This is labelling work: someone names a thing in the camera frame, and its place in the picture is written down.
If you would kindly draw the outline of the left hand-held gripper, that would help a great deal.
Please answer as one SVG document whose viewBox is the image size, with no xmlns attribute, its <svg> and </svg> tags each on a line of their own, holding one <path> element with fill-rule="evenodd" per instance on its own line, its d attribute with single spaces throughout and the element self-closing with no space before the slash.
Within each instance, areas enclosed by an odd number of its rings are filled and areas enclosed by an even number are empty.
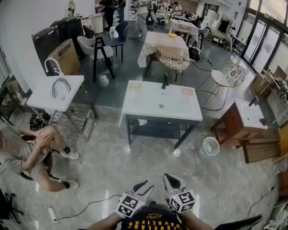
<svg viewBox="0 0 288 230">
<path fill-rule="evenodd" d="M 114 212 L 121 218 L 131 218 L 139 212 L 154 190 L 154 185 L 146 185 L 147 182 L 148 180 L 145 180 L 134 185 L 133 191 L 125 191 L 120 197 Z"/>
</svg>

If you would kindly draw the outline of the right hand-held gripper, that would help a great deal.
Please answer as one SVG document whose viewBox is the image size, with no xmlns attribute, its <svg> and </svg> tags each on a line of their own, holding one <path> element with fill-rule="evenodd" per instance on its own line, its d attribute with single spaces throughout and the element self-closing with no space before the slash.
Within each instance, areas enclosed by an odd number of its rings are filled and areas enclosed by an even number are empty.
<svg viewBox="0 0 288 230">
<path fill-rule="evenodd" d="M 164 187 L 167 193 L 169 207 L 177 213 L 191 211 L 195 205 L 196 197 L 193 190 L 184 190 L 185 181 L 174 175 L 163 175 Z"/>
</svg>

